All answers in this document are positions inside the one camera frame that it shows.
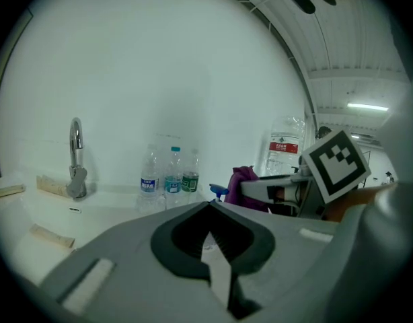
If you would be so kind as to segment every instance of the fluorescent light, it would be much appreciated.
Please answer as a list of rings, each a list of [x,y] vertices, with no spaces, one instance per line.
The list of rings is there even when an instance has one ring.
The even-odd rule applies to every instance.
[[[389,110],[389,108],[385,108],[384,106],[366,105],[366,104],[348,103],[347,106],[349,108],[364,108],[364,109],[381,110],[381,111]]]

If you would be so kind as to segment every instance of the water bottle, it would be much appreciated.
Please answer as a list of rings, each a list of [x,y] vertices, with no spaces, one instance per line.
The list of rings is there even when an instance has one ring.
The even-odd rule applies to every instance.
[[[178,205],[181,191],[182,171],[180,160],[180,148],[171,147],[171,159],[165,171],[165,199],[166,208]]]
[[[293,174],[298,167],[305,137],[305,122],[293,116],[279,116],[271,128],[266,175]]]
[[[187,203],[193,203],[196,200],[199,181],[199,152],[192,149],[186,167],[182,174],[182,190],[185,192]]]
[[[157,147],[148,145],[141,172],[141,194],[144,197],[156,197],[159,192],[159,162]]]

